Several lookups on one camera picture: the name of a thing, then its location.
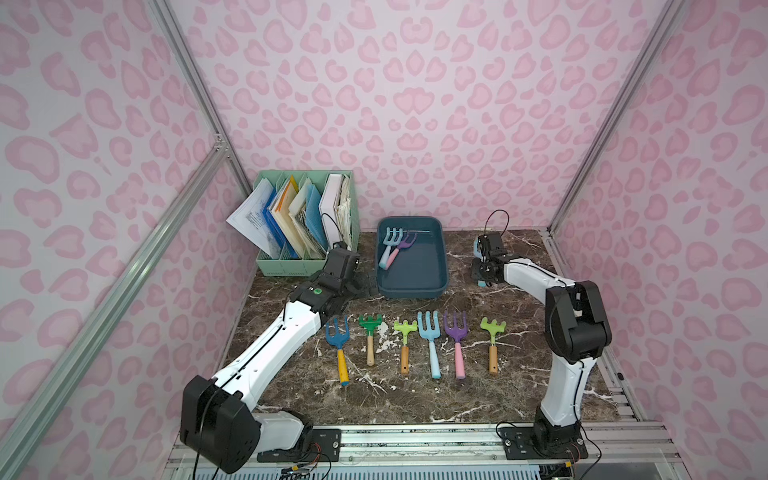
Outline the lime rake orange handle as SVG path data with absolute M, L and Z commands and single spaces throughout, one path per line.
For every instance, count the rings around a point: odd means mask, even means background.
M 400 373 L 404 377 L 407 377 L 410 371 L 410 350 L 408 346 L 408 337 L 411 333 L 418 331 L 418 322 L 416 320 L 395 320 L 393 323 L 393 328 L 402 336 L 402 346 L 400 351 Z

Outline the light blue rake mint handle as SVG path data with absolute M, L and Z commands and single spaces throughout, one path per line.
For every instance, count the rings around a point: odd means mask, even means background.
M 441 371 L 435 341 L 440 337 L 438 311 L 419 311 L 417 313 L 418 332 L 428 342 L 430 371 L 433 379 L 441 378 Z

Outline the blue rake yellow handle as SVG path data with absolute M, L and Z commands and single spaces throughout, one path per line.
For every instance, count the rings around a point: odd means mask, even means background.
M 335 316 L 325 325 L 325 338 L 328 344 L 335 348 L 339 381 L 342 386 L 349 384 L 349 373 L 344 353 L 344 346 L 350 339 L 348 318 Z

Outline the purple rake pink handle small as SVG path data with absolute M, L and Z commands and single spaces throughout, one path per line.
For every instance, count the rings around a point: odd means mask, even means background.
M 418 237 L 418 233 L 417 232 L 409 231 L 407 233 L 407 235 L 405 236 L 405 238 L 397 245 L 397 247 L 394 249 L 394 251 L 389 256 L 389 258 L 387 260 L 387 263 L 384 266 L 384 269 L 388 270 L 391 267 L 391 265 L 394 263 L 394 261 L 395 261 L 396 257 L 398 256 L 398 254 L 401 251 L 410 248 L 416 242 L 417 237 Z

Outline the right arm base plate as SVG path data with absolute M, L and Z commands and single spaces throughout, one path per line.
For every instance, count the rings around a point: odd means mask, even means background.
M 589 458 L 578 423 L 567 427 L 501 426 L 496 430 L 507 460 L 558 460 L 576 463 Z

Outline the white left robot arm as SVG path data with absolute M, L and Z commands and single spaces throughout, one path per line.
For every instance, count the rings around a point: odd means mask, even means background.
M 290 410 L 254 413 L 266 387 L 290 357 L 361 292 L 354 279 L 358 253 L 339 244 L 323 268 L 298 285 L 277 318 L 242 354 L 210 378 L 197 375 L 184 387 L 180 440 L 226 474 L 255 453 L 311 450 L 312 424 Z

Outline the dark green rake wooden handle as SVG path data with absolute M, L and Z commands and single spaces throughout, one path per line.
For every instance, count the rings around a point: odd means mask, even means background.
M 374 347 L 374 335 L 378 327 L 383 323 L 383 316 L 381 314 L 371 316 L 361 316 L 359 319 L 359 325 L 366 331 L 366 355 L 367 365 L 372 367 L 375 362 L 375 347 Z

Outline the teal rake mint handle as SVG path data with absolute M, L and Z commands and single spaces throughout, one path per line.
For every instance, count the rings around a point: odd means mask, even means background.
M 387 264 L 389 261 L 390 254 L 393 248 L 396 247 L 402 241 L 403 236 L 404 236 L 403 228 L 394 228 L 394 227 L 386 228 L 386 235 L 384 237 L 384 240 L 382 241 L 382 244 L 385 246 L 385 249 L 378 263 L 378 266 L 381 269 L 384 269 L 384 270 L 387 269 Z

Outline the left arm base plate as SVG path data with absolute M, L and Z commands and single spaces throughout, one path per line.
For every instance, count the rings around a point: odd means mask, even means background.
M 320 456 L 326 461 L 337 462 L 341 440 L 341 429 L 312 428 L 302 433 L 294 447 L 261 452 L 256 458 L 259 463 L 285 463 L 310 461 Z

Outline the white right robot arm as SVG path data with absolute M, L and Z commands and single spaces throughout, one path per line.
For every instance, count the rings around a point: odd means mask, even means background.
M 548 456 L 578 442 L 586 382 L 612 341 L 599 287 L 566 279 L 532 260 L 506 251 L 502 235 L 483 233 L 474 242 L 471 274 L 481 286 L 506 283 L 540 301 L 544 337 L 552 352 L 547 391 L 532 427 L 536 449 Z

